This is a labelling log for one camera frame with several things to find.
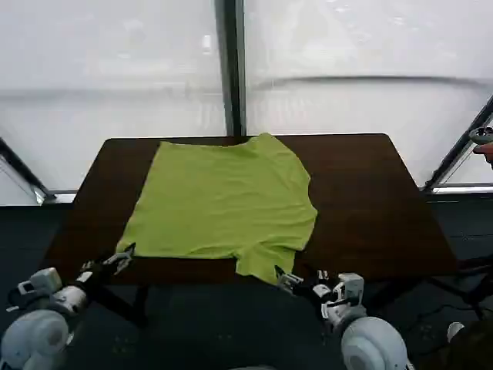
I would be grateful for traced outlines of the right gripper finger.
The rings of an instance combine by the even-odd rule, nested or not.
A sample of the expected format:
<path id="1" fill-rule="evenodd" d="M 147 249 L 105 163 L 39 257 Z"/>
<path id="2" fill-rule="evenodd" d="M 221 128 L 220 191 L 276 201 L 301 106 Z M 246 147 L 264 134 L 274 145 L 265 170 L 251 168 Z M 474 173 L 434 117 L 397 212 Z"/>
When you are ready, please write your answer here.
<path id="1" fill-rule="evenodd" d="M 274 266 L 278 286 L 297 286 L 304 282 L 303 278 L 285 272 L 280 266 Z"/>
<path id="2" fill-rule="evenodd" d="M 291 281 L 291 280 L 279 280 L 277 282 L 277 287 L 283 291 L 288 293 L 291 296 L 295 296 L 295 290 L 299 286 L 299 282 Z"/>

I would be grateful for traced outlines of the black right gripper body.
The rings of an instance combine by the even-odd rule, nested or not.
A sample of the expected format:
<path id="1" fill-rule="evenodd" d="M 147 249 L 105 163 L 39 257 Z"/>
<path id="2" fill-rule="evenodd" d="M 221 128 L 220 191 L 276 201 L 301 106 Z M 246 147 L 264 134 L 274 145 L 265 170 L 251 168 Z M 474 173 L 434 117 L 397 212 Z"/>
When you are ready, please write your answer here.
<path id="1" fill-rule="evenodd" d="M 306 298 L 313 306 L 328 302 L 328 280 L 320 276 L 309 277 L 294 287 L 294 294 Z"/>

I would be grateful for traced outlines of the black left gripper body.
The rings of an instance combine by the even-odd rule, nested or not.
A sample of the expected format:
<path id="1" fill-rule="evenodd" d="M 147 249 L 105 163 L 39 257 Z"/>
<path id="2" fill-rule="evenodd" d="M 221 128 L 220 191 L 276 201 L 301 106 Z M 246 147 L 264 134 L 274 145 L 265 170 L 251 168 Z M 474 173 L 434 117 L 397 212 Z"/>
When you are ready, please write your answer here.
<path id="1" fill-rule="evenodd" d="M 87 271 L 92 274 L 87 280 L 87 285 L 91 288 L 97 288 L 107 285 L 117 270 L 118 263 L 95 260 L 87 262 Z"/>

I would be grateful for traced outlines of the person's hand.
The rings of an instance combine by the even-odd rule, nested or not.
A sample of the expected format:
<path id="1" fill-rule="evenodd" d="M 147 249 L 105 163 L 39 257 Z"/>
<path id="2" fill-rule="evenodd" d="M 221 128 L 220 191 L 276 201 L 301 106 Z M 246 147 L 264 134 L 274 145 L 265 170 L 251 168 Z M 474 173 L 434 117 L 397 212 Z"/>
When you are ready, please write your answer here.
<path id="1" fill-rule="evenodd" d="M 482 155 L 490 167 L 493 168 L 493 143 L 477 145 L 473 149 L 473 153 L 476 155 Z"/>

